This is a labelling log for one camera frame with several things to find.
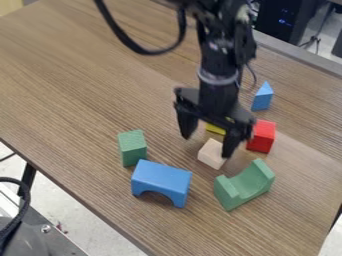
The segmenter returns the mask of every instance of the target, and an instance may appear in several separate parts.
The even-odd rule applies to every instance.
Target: yellow block
[[[226,135],[226,131],[223,130],[222,128],[220,127],[217,127],[213,124],[206,124],[205,126],[205,129],[209,132],[214,132],[214,133],[218,133],[218,134],[221,134],[221,135]]]
[[[0,0],[0,16],[23,7],[23,0]]]

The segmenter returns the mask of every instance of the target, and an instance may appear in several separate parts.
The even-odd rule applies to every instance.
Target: wooden block
[[[273,89],[270,84],[265,81],[261,88],[256,93],[253,104],[252,111],[260,111],[269,109],[273,98]]]
[[[142,130],[118,134],[119,150],[124,167],[136,165],[147,158],[147,145]]]
[[[247,142],[246,148],[248,150],[269,153],[276,132],[276,123],[265,120],[258,120],[253,128],[254,137]]]
[[[197,159],[218,170],[227,160],[221,155],[222,143],[210,138],[198,152]]]
[[[0,0],[0,16],[23,7],[23,0]]]
[[[275,179],[272,170],[260,158],[233,178],[218,176],[214,194],[226,211],[260,196],[270,190]]]
[[[214,132],[214,133],[218,133],[218,134],[221,134],[221,135],[226,135],[226,131],[220,127],[217,127],[213,124],[209,124],[207,123],[206,126],[205,126],[205,129],[209,132]]]
[[[158,192],[170,198],[174,206],[183,208],[188,197],[192,172],[140,160],[131,178],[132,194]]]

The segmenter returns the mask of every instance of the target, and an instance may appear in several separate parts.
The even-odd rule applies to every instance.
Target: blue triangular prism
[[[258,90],[256,96],[272,95],[272,94],[273,94],[272,87],[270,86],[270,84],[267,81],[265,81],[265,83]]]

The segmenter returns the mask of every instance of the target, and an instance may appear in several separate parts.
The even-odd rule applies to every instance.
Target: wooden table
[[[112,7],[148,46],[176,35],[173,12],[146,0]],[[275,98],[259,117],[278,122],[266,157],[241,149],[223,170],[196,161],[203,124],[181,138],[172,89],[197,86],[193,29],[172,54],[137,56],[112,35],[92,1],[42,0],[0,20],[0,136],[52,181],[151,255],[316,255],[342,198],[341,77],[266,48],[253,67]],[[246,72],[244,85],[251,77]],[[242,92],[248,107],[252,92]],[[116,135],[141,128],[149,159],[193,171],[185,209],[130,193]],[[263,157],[270,193],[231,213],[213,195],[215,177]]]

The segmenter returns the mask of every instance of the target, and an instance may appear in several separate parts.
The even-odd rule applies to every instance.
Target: gray floor
[[[305,31],[303,42],[315,34],[323,15],[324,9],[311,20]],[[341,58],[332,56],[330,53],[341,27],[341,14],[334,14],[329,18],[320,35],[322,41],[319,55],[342,64]],[[314,52],[315,45],[309,51]],[[0,158],[9,153],[10,150],[1,144]],[[0,176],[20,178],[24,166],[25,162],[21,158],[18,156],[12,157],[0,163]],[[32,190],[32,206],[51,222],[55,224],[61,222],[63,229],[68,231],[67,236],[88,252],[89,255],[145,255],[41,174],[37,176]]]
[[[327,6],[323,6],[314,18],[312,18],[305,30],[301,43],[307,42],[313,36],[321,25],[324,14],[326,13]],[[336,39],[342,29],[342,14],[333,13],[325,23],[322,33],[319,35],[321,38],[318,55],[330,59],[332,61],[342,64],[342,58],[336,57],[331,54]],[[316,44],[313,44],[308,51],[315,53]]]
[[[0,158],[9,153],[0,144]],[[24,167],[25,161],[14,156],[0,163],[0,176],[20,179]],[[36,177],[31,205],[55,225],[60,222],[67,236],[91,256],[145,255],[42,174]]]

